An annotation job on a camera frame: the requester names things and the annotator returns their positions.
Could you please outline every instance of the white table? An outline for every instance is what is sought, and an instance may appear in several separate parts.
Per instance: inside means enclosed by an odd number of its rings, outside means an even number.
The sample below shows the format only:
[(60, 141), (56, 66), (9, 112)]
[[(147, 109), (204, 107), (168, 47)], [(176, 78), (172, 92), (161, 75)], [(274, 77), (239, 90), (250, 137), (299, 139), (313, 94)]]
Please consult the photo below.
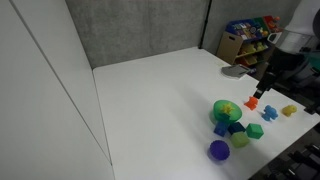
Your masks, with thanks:
[[(225, 65), (190, 48), (94, 70), (116, 180), (247, 179), (319, 122), (318, 115), (274, 90), (250, 111), (243, 103), (258, 82), (222, 76)], [(229, 135), (214, 134), (208, 114), (220, 99), (238, 104), (240, 122), (261, 124), (265, 135), (236, 149)], [(268, 104), (279, 114), (272, 122), (260, 115)], [(290, 104), (298, 112), (287, 118), (280, 110)], [(231, 150), (225, 162), (207, 156), (218, 139)]]

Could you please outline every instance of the blue toy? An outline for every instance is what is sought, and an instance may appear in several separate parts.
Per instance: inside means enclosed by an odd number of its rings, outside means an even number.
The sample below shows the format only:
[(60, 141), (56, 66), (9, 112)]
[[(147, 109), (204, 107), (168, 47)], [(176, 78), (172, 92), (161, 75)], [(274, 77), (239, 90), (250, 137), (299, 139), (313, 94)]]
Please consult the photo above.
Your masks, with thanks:
[(219, 136), (224, 137), (224, 135), (228, 130), (228, 127), (229, 127), (229, 124), (224, 122), (218, 122), (213, 132), (218, 134)]
[(278, 117), (277, 110), (270, 105), (267, 105), (264, 108), (265, 114), (262, 115), (262, 118), (266, 121), (270, 121), (270, 119), (275, 120)]
[(233, 133), (240, 132), (240, 131), (245, 132), (246, 129), (242, 126), (241, 123), (236, 122), (236, 123), (232, 123), (229, 126), (228, 131), (232, 135)]

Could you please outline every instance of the yellow toy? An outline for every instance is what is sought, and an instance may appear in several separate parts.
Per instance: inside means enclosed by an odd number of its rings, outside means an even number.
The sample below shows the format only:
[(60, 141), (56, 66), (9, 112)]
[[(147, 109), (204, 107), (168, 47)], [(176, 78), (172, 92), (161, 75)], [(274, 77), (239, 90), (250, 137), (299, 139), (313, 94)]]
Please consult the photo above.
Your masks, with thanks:
[(232, 110), (234, 110), (234, 108), (232, 107), (231, 103), (224, 104), (221, 109), (221, 111), (227, 115), (230, 115)]
[(264, 46), (263, 46), (262, 42), (258, 42), (257, 43), (257, 51), (262, 51), (262, 50), (264, 50)]
[(289, 105), (282, 109), (282, 113), (287, 117), (291, 116), (291, 114), (295, 112), (297, 112), (297, 107), (294, 105)]

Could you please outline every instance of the red toy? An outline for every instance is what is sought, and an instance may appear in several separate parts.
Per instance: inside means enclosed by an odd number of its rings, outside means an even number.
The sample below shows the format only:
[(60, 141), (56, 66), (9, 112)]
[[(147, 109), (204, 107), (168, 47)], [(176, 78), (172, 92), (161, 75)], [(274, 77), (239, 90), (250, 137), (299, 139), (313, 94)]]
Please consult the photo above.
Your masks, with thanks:
[(257, 98), (255, 98), (255, 97), (249, 97), (249, 101), (248, 102), (246, 102), (246, 103), (244, 103), (244, 105), (246, 105), (248, 108), (250, 108), (251, 109), (251, 111), (252, 110), (254, 110), (256, 107), (257, 107), (257, 105), (258, 105), (258, 99)]

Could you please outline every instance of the white wall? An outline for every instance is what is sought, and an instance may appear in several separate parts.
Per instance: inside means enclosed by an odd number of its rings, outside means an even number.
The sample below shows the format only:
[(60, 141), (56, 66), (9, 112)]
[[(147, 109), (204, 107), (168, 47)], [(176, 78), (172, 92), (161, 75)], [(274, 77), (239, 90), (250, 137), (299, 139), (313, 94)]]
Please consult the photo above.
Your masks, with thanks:
[(110, 159), (92, 70), (65, 1), (12, 2)]
[(8, 0), (0, 1), (0, 179), (114, 180)]

